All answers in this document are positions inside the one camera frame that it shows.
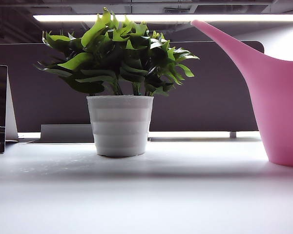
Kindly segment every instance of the ceiling light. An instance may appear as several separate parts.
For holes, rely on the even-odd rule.
[[[293,15],[127,15],[135,22],[190,22],[192,20],[212,21],[268,21],[293,22]],[[37,15],[34,18],[40,22],[94,22],[96,15]],[[124,15],[116,15],[119,21]]]

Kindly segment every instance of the purple panel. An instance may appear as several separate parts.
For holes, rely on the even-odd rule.
[[[256,41],[246,42],[263,52]],[[200,57],[185,61],[196,75],[169,97],[156,96],[151,131],[256,131],[245,81],[214,42],[174,42]],[[38,132],[41,124],[89,123],[85,95],[56,75],[37,70],[38,60],[58,55],[43,44],[0,44],[0,64],[9,68],[19,132]]]

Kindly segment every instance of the watering can body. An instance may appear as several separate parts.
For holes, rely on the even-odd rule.
[[[213,39],[242,73],[269,161],[293,166],[293,61],[262,54],[206,22],[191,24]]]

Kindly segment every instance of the white plastic pot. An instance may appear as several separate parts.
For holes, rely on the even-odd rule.
[[[125,157],[143,154],[151,121],[153,97],[87,97],[97,154]]]

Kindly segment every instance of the office desk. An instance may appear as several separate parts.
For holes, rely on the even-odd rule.
[[[293,168],[258,139],[148,142],[107,158],[93,144],[8,145],[0,234],[293,234]]]

